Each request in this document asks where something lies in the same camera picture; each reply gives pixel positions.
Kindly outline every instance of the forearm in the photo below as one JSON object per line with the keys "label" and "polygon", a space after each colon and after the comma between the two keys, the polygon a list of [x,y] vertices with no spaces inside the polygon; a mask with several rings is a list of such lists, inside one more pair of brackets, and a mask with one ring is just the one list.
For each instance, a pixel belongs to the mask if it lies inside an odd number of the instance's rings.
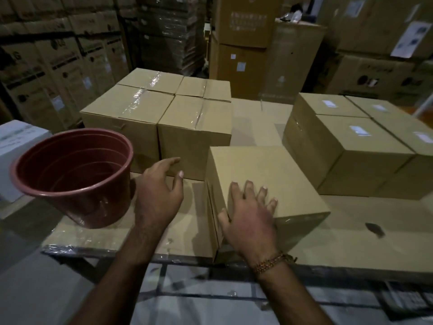
{"label": "forearm", "polygon": [[159,230],[143,231],[134,227],[70,325],[129,324],[147,266],[161,235]]}
{"label": "forearm", "polygon": [[257,279],[280,324],[333,323],[285,262],[260,274]]}

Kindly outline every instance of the bracelet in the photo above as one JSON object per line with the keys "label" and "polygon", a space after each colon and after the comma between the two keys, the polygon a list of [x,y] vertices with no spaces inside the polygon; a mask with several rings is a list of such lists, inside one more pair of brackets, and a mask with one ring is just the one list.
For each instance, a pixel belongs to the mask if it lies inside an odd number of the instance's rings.
{"label": "bracelet", "polygon": [[263,262],[256,264],[252,268],[252,272],[256,276],[258,276],[258,275],[264,273],[265,271],[268,271],[269,269],[275,267],[278,263],[280,263],[282,261],[285,261],[285,262],[290,264],[290,263],[295,263],[296,260],[297,260],[297,258],[294,258],[291,255],[283,253],[282,251],[280,251],[276,257],[270,258],[268,260],[265,260]]}

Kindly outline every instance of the right hand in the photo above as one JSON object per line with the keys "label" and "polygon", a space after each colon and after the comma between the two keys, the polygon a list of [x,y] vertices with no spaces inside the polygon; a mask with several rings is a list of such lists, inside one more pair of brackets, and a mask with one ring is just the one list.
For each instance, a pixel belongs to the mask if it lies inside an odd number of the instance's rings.
{"label": "right hand", "polygon": [[251,181],[246,181],[244,193],[236,182],[232,182],[230,193],[233,199],[232,219],[226,209],[218,214],[226,240],[250,267],[275,257],[278,249],[273,215],[278,201],[273,198],[265,205],[268,189],[261,187],[256,196]]}

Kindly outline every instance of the hand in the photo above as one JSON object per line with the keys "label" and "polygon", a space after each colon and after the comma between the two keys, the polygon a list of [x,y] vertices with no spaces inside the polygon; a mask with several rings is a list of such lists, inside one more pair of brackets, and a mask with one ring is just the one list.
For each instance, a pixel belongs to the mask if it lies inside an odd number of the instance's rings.
{"label": "hand", "polygon": [[179,157],[163,159],[146,169],[137,179],[136,227],[162,235],[174,219],[184,199],[183,171],[176,174],[173,187],[165,183],[170,167]]}
{"label": "hand", "polygon": [[243,194],[239,185],[232,182],[230,192],[233,199],[233,218],[230,220],[227,210],[223,209],[218,214],[218,220],[224,237],[249,266],[253,267],[278,253],[273,219],[278,201],[272,199],[265,205],[268,189],[261,187],[256,196],[251,181],[246,181]]}

